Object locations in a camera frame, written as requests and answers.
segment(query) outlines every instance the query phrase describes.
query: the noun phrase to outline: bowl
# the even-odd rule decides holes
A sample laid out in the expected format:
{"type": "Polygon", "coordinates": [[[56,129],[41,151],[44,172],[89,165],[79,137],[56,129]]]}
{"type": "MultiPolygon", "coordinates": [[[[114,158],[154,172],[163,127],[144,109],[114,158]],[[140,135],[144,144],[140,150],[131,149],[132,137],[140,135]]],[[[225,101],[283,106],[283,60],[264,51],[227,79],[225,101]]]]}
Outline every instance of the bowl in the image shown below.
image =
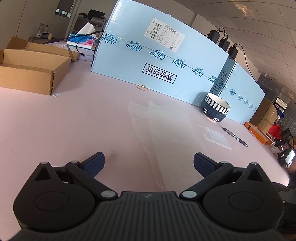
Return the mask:
{"type": "Polygon", "coordinates": [[[217,95],[208,93],[200,106],[202,112],[213,121],[223,121],[230,110],[230,105],[217,95]]]}

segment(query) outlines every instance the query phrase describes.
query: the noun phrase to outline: small white paper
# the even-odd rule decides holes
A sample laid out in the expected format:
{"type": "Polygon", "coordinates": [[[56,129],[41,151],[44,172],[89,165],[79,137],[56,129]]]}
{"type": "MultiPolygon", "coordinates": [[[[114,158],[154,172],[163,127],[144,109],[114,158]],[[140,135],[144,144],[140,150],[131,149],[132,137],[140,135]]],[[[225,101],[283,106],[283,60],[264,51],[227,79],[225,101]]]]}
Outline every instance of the small white paper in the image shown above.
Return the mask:
{"type": "Polygon", "coordinates": [[[227,140],[225,139],[225,136],[222,133],[217,132],[211,128],[208,128],[202,124],[199,124],[199,123],[197,123],[197,124],[200,127],[201,133],[202,133],[205,140],[214,142],[220,146],[224,146],[224,147],[232,150],[230,145],[228,144],[227,140]]]}
{"type": "Polygon", "coordinates": [[[144,35],[174,52],[185,38],[184,34],[156,18],[153,18],[144,35]]]}
{"type": "Polygon", "coordinates": [[[52,96],[54,96],[54,97],[58,97],[59,95],[61,95],[61,93],[54,93],[54,94],[52,94],[52,96]]]}

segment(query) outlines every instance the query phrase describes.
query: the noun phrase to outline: tissue box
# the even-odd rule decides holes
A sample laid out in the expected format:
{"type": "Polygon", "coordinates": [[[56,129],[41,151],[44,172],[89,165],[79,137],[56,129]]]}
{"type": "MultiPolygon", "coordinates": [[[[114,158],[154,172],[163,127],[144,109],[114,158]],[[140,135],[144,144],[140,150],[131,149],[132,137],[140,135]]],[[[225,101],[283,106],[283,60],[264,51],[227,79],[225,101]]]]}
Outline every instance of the tissue box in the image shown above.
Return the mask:
{"type": "Polygon", "coordinates": [[[77,46],[79,48],[91,49],[93,44],[95,43],[95,39],[92,36],[80,37],[79,35],[81,34],[70,34],[70,37],[72,36],[77,36],[77,37],[68,39],[67,45],[77,46]]]}

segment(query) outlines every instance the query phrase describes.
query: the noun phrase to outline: ceiling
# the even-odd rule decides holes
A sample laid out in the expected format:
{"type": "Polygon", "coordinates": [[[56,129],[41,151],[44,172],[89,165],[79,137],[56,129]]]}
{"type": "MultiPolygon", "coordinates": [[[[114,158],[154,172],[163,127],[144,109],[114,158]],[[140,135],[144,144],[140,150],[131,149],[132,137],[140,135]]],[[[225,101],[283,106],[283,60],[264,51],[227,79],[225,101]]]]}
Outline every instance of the ceiling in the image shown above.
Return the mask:
{"type": "Polygon", "coordinates": [[[295,0],[176,0],[240,43],[257,69],[296,92],[295,0]]]}

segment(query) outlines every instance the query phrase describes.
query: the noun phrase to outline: rubber band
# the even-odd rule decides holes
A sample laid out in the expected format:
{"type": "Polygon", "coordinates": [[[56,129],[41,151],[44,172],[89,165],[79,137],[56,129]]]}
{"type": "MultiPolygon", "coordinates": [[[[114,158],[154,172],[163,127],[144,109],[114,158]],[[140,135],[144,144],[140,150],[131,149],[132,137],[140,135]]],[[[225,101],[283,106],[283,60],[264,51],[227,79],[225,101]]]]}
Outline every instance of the rubber band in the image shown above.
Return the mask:
{"type": "Polygon", "coordinates": [[[144,85],[137,85],[137,88],[139,90],[142,90],[142,91],[149,91],[149,89],[146,86],[144,86],[144,85]]]}

